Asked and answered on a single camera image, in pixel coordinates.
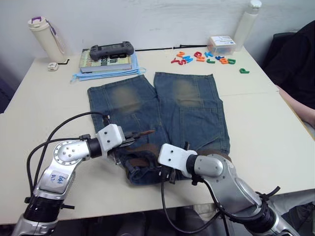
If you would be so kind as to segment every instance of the white wall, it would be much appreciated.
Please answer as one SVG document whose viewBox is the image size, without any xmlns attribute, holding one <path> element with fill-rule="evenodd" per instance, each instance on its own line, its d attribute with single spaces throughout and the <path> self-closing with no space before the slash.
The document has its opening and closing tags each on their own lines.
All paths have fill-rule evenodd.
<svg viewBox="0 0 315 236">
<path fill-rule="evenodd" d="M 16 88 L 34 57 L 44 57 L 27 20 L 45 16 L 69 53 L 94 44 L 130 41 L 136 49 L 205 44 L 210 35 L 233 35 L 249 0 L 1 0 L 0 77 Z M 314 20 L 315 0 L 262 0 L 245 44 L 262 61 L 272 35 Z"/>
</svg>

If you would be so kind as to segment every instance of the blue cloth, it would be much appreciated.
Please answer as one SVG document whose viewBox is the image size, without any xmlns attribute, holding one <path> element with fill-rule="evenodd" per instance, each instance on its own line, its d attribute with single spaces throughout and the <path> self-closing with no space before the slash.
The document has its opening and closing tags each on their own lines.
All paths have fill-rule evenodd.
<svg viewBox="0 0 315 236">
<path fill-rule="evenodd" d="M 159 151 L 165 143 L 183 148 L 187 141 L 196 151 L 229 153 L 223 103 L 212 75 L 157 72 L 154 85 L 155 88 L 140 75 L 88 89 L 91 111 L 109 114 L 111 123 L 121 126 L 125 133 L 155 131 L 141 137 L 129 150 L 116 150 L 133 184 L 160 182 L 157 154 L 132 151 L 145 144 L 154 144 Z M 104 127 L 101 117 L 93 115 L 92 119 L 96 132 Z M 135 158 L 145 160 L 147 165 L 135 166 Z"/>
</svg>

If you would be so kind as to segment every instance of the small box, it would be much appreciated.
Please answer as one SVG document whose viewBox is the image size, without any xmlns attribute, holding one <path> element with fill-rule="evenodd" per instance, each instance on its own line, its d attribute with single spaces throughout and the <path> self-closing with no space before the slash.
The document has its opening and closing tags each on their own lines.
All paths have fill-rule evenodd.
<svg viewBox="0 0 315 236">
<path fill-rule="evenodd" d="M 215 56 L 223 56 L 233 54 L 236 43 L 230 36 L 212 36 L 209 40 L 208 49 Z"/>
<path fill-rule="evenodd" d="M 55 70 L 58 70 L 58 67 L 59 66 L 58 66 L 57 62 L 51 62 L 51 63 L 48 64 L 47 69 L 49 71 L 55 71 Z"/>
</svg>

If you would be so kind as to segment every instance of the water bottle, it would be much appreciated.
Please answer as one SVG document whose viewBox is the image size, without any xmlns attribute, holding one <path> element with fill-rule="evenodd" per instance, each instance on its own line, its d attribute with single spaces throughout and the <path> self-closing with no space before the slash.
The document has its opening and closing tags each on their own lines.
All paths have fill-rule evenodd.
<svg viewBox="0 0 315 236">
<path fill-rule="evenodd" d="M 56 37 L 53 35 L 53 28 L 45 17 L 38 16 L 28 21 L 29 29 L 33 32 L 41 47 L 46 51 L 49 58 L 53 62 L 64 63 L 62 50 L 58 46 Z"/>
<path fill-rule="evenodd" d="M 252 26 L 258 16 L 259 9 L 261 8 L 261 1 L 251 0 L 250 4 L 247 7 L 247 10 L 244 12 L 240 23 L 236 29 L 234 35 L 234 42 L 236 43 L 236 51 L 241 50 L 244 45 L 244 42 L 248 38 L 248 35 L 251 32 Z"/>
</svg>

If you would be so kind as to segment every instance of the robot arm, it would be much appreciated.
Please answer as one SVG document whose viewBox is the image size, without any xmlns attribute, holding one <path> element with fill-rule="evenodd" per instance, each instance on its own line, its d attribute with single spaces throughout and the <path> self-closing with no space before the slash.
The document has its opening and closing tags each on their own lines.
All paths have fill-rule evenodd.
<svg viewBox="0 0 315 236">
<path fill-rule="evenodd" d="M 202 177 L 210 186 L 219 207 L 227 212 L 231 220 L 244 224 L 254 236 L 299 236 L 237 176 L 234 165 L 223 156 L 197 155 L 195 151 L 164 144 L 158 161 L 164 166 L 180 170 L 186 177 Z"/>
<path fill-rule="evenodd" d="M 82 161 L 99 156 L 110 159 L 110 150 L 130 145 L 134 141 L 132 136 L 125 138 L 120 126 L 109 124 L 94 139 L 59 143 L 54 149 L 51 164 L 36 185 L 29 205 L 20 216 L 12 236 L 52 234 L 60 209 L 74 208 L 64 205 L 63 202 L 74 181 L 75 169 Z"/>
</svg>

